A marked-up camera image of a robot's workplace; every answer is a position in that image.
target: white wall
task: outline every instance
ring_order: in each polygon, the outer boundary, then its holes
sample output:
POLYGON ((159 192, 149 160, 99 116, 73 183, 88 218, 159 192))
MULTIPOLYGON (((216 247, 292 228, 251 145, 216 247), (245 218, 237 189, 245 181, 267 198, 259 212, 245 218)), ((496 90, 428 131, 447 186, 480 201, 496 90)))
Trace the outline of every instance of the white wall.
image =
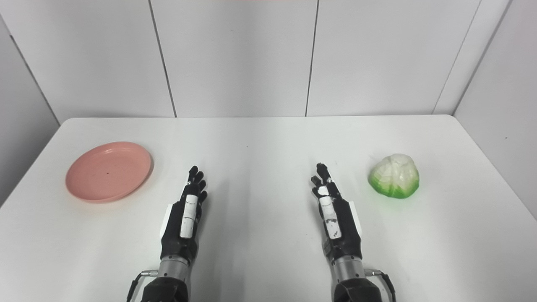
POLYGON ((56 116, 173 117, 147 0, 0 0, 56 116))
POLYGON ((177 115, 304 116, 316 7, 153 1, 177 115))
POLYGON ((57 128, 0 17, 0 205, 57 128))
POLYGON ((174 103, 148 0, 0 13, 60 121, 416 114, 453 112, 506 2, 152 0, 174 103))
POLYGON ((512 2, 455 117, 537 218, 535 16, 535 0, 512 2))
POLYGON ((308 115, 431 114, 479 3, 321 1, 308 115))

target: black cable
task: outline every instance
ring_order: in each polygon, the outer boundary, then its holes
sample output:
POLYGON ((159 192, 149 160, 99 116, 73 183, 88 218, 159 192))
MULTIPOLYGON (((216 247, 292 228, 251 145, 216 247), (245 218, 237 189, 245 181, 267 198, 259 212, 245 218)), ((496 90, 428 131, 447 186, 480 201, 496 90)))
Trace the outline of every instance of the black cable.
POLYGON ((133 298, 134 291, 136 290, 136 287, 138 286, 138 281, 140 281, 141 277, 142 274, 138 274, 138 276, 136 276, 136 278, 130 284, 129 293, 127 294, 127 302, 130 302, 130 300, 133 298))
POLYGON ((384 282, 386 282, 386 286, 390 289, 390 293, 391 293, 391 302, 396 302, 396 299, 395 299, 395 288, 394 288, 394 285, 391 283, 391 280, 390 280, 390 277, 388 276, 388 274, 385 274, 385 273, 380 273, 380 275, 382 276, 382 279, 384 280, 384 282))

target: robotic hand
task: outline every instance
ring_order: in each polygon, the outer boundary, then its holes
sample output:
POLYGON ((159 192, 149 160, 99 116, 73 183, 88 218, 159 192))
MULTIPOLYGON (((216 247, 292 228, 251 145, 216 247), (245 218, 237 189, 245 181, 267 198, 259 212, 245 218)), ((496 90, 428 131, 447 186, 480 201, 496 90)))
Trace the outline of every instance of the robotic hand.
POLYGON ((364 270, 362 265, 361 238, 356 229, 351 205, 341 197, 328 168, 317 164, 319 177, 313 176, 313 194, 319 201, 319 213, 324 221, 326 241, 324 253, 337 278, 334 302, 382 302, 380 290, 366 276, 381 276, 389 287, 392 302, 395 290, 380 270, 364 270))
POLYGON ((201 204, 207 198, 203 172, 194 166, 178 202, 174 203, 162 236, 161 264, 156 270, 143 271, 133 281, 127 302, 130 301, 140 276, 156 276, 143 290, 142 302, 188 302, 186 278, 198 253, 195 241, 201 204))

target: green cabbage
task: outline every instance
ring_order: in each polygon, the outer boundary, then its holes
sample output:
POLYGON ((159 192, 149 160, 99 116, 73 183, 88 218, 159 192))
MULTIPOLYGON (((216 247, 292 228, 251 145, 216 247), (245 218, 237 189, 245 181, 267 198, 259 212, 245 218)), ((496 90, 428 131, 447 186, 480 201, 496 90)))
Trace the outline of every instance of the green cabbage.
POLYGON ((419 173, 411 157, 404 154, 386 156, 369 173, 370 185, 380 194, 406 198, 419 187, 419 173))

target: pink plate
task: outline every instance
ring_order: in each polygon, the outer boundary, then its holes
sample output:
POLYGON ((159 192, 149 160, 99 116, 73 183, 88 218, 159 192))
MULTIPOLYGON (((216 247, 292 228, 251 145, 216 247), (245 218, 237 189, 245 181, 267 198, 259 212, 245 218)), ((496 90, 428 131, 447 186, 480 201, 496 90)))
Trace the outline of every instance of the pink plate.
POLYGON ((69 168, 67 190, 90 203, 113 202, 138 188, 151 171, 151 155, 133 142, 111 142, 80 156, 69 168))

